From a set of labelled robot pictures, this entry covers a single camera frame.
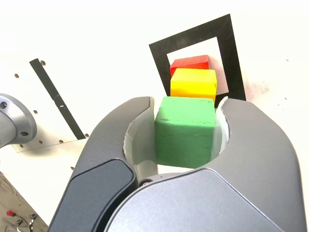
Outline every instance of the red connector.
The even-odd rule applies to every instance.
[[[10,217],[15,217],[16,213],[14,213],[13,211],[9,210],[9,211],[6,211],[6,215],[10,216]]]

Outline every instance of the black strip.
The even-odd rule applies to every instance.
[[[84,139],[85,136],[82,132],[82,130],[77,125],[77,122],[73,118],[72,114],[70,113],[69,109],[67,108],[67,105],[64,103],[63,99],[61,98],[59,92],[57,91],[56,87],[54,86],[53,82],[49,78],[47,72],[41,65],[39,59],[34,59],[30,61],[30,65],[34,69],[35,73],[41,80],[42,84],[44,85],[45,89],[49,93],[52,100],[55,102],[56,106],[58,107],[58,110],[62,114],[63,118],[67,122],[68,126],[71,128],[73,134],[76,136],[78,140]]]

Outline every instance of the black square frame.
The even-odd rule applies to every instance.
[[[170,96],[170,64],[167,54],[214,37],[218,40],[229,91],[216,96],[215,107],[225,96],[246,100],[230,14],[149,45],[167,96]]]

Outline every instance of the wooden block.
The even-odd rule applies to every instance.
[[[212,99],[164,97],[155,119],[157,163],[197,168],[210,161]]]
[[[208,69],[208,56],[189,57],[176,59],[170,66],[170,76],[172,77],[177,68],[185,69]]]
[[[170,80],[172,97],[210,98],[215,101],[216,92],[215,70],[177,69]]]

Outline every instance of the white wall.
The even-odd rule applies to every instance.
[[[75,137],[29,61],[46,62],[45,69],[75,120],[84,133],[91,134],[108,112],[130,98],[153,96],[158,109],[165,92],[150,43],[231,13],[247,99],[291,139],[304,195],[309,195],[304,136],[309,131],[307,9],[298,1],[250,4],[227,0],[0,3],[0,92],[39,112],[34,115],[38,136],[23,149],[15,145],[0,150],[0,170],[49,224],[70,177],[70,166],[85,143],[73,142]],[[65,143],[58,145],[60,139]],[[19,178],[30,179],[33,173],[36,197]],[[305,203],[308,211],[309,198]]]

